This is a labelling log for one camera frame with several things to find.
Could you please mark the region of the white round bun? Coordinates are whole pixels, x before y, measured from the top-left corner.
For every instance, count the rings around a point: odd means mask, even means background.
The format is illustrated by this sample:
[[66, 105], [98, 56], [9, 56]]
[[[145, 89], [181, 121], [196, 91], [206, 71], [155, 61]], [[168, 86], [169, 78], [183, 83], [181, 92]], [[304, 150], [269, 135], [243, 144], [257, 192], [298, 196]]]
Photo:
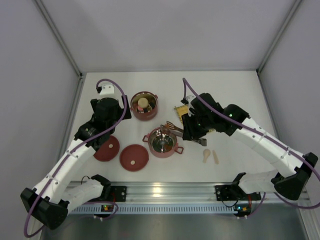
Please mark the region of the white round bun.
[[138, 103], [138, 106], [139, 106], [140, 108], [142, 108], [142, 109], [147, 108], [148, 105], [149, 105], [149, 101], [148, 101], [148, 99], [145, 98], [145, 97], [141, 97], [141, 98], [138, 100], [137, 103]]

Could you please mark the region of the black sushi roll with orange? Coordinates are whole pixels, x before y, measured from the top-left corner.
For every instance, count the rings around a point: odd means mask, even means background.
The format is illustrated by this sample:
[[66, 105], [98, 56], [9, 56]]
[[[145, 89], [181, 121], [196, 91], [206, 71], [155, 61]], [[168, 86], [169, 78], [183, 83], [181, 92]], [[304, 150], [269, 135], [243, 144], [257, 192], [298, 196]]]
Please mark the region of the black sushi roll with orange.
[[150, 105], [151, 108], [154, 108], [154, 107], [155, 107], [155, 103], [154, 103], [153, 101], [149, 101], [148, 103], [149, 103], [149, 105]]

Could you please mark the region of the metal tongs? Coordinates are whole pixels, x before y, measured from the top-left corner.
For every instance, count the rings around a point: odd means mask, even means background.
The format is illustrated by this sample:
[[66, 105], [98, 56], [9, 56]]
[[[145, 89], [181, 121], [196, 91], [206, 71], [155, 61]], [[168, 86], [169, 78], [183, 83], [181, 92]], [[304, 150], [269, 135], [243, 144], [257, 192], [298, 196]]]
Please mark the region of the metal tongs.
[[[160, 125], [161, 130], [169, 130], [171, 133], [173, 133], [176, 137], [183, 138], [184, 130], [174, 125], [172, 122], [167, 121], [166, 124]], [[200, 144], [203, 147], [207, 146], [207, 140], [205, 138], [199, 138], [199, 139], [192, 139], [191, 142]]]

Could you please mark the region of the brown eel slice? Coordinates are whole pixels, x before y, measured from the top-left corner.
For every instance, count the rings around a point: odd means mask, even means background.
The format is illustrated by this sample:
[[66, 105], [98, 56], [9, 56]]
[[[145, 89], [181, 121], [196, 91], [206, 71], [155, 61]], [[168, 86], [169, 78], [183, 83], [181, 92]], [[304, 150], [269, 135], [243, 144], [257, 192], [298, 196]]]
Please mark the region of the brown eel slice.
[[160, 132], [162, 135], [175, 136], [175, 134], [170, 129], [167, 129], [167, 128], [161, 128]]

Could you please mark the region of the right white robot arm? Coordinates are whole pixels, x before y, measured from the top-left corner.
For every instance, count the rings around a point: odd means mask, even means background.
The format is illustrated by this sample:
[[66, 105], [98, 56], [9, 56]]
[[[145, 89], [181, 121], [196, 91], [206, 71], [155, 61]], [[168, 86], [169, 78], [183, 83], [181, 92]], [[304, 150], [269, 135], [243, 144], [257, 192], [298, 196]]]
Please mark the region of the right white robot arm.
[[288, 200], [299, 199], [318, 161], [314, 153], [291, 149], [260, 127], [245, 110], [235, 104], [223, 108], [209, 93], [187, 96], [181, 102], [188, 106], [188, 113], [181, 117], [183, 140], [198, 140], [215, 130], [247, 145], [274, 167], [273, 171], [239, 173], [230, 187], [235, 195], [275, 192]]

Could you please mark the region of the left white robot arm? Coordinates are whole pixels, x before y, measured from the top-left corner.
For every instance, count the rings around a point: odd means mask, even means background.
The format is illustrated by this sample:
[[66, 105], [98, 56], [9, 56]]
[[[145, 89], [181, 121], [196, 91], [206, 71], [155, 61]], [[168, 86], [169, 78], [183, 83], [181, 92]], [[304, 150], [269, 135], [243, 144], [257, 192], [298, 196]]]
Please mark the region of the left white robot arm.
[[109, 140], [116, 125], [131, 119], [128, 98], [126, 95], [121, 98], [123, 108], [112, 97], [90, 101], [91, 119], [79, 127], [58, 163], [36, 186], [22, 191], [20, 197], [29, 217], [55, 230], [82, 204], [109, 200], [111, 182], [99, 174], [71, 190], [67, 187], [84, 163]]

